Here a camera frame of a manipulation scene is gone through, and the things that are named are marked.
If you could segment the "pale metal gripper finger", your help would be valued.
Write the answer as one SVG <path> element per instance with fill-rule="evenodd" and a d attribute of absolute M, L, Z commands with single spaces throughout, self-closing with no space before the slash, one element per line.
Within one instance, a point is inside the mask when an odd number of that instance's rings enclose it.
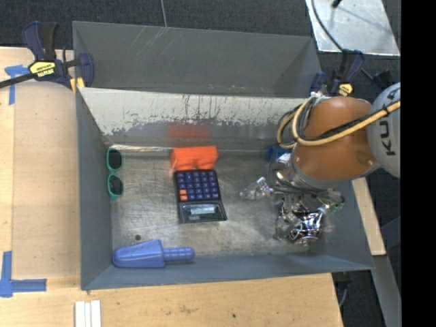
<path fill-rule="evenodd" d="M 309 213 L 302 218 L 300 244 L 308 245 L 320 239 L 323 228 L 323 213 Z"/>
<path fill-rule="evenodd" d="M 293 213 L 279 215 L 275 221 L 275 240 L 295 240 L 294 230 L 298 227 L 298 218 Z"/>

